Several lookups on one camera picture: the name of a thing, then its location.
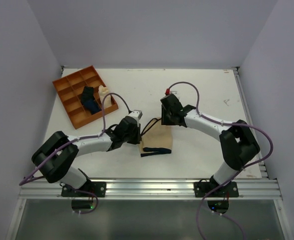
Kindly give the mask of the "beige underwear with dark trim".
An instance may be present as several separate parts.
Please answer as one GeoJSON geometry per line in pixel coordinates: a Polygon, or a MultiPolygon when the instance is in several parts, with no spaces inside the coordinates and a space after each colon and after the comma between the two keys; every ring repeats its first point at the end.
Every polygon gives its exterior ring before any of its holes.
{"type": "Polygon", "coordinates": [[[141,132],[139,152],[141,157],[172,153],[171,126],[162,125],[161,118],[152,118],[141,132]]]}

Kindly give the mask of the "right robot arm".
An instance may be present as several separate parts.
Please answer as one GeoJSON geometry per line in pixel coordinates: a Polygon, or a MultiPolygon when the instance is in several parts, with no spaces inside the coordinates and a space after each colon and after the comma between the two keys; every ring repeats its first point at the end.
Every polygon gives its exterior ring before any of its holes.
{"type": "Polygon", "coordinates": [[[161,124],[198,130],[220,142],[223,163],[209,181],[200,180],[196,187],[203,193],[221,196],[227,191],[231,177],[244,168],[259,152],[260,147],[243,120],[222,122],[200,114],[192,105],[183,106],[170,93],[161,100],[161,124]]]}

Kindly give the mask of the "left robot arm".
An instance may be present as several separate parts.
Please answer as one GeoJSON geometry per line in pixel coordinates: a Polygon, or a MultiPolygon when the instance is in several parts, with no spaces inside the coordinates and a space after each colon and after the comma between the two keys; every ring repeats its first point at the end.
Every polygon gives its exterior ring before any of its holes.
{"type": "Polygon", "coordinates": [[[79,196],[86,196],[91,189],[89,178],[83,171],[72,167],[76,157],[95,152],[116,150],[124,143],[140,141],[140,118],[138,111],[126,115],[115,127],[109,127],[101,136],[71,136],[55,132],[32,156],[35,166],[49,183],[64,183],[79,196]]]}

